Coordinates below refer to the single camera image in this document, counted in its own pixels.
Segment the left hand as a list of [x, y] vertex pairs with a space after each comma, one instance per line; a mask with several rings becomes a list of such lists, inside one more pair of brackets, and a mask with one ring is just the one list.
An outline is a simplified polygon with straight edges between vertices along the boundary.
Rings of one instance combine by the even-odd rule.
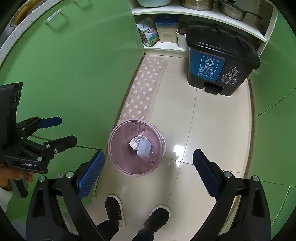
[[12, 187], [9, 180], [22, 180], [24, 177], [24, 172], [19, 169], [11, 168], [4, 164], [0, 166], [0, 186], [2, 189], [11, 191]]

